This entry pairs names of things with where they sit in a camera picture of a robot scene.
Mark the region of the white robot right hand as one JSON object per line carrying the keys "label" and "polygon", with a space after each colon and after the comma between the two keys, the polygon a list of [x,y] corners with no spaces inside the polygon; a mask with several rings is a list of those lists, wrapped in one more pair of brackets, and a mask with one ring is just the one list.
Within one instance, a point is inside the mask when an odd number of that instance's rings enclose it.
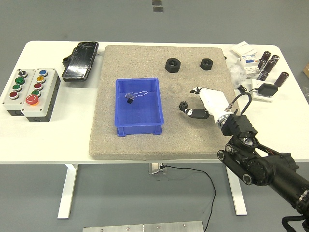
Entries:
{"label": "white robot right hand", "polygon": [[215,123],[219,125],[232,114],[228,110],[229,103],[223,92],[206,87],[195,87],[190,93],[197,94],[204,105],[203,109],[189,109],[186,101],[180,102],[179,109],[190,118],[207,119],[213,116]]}

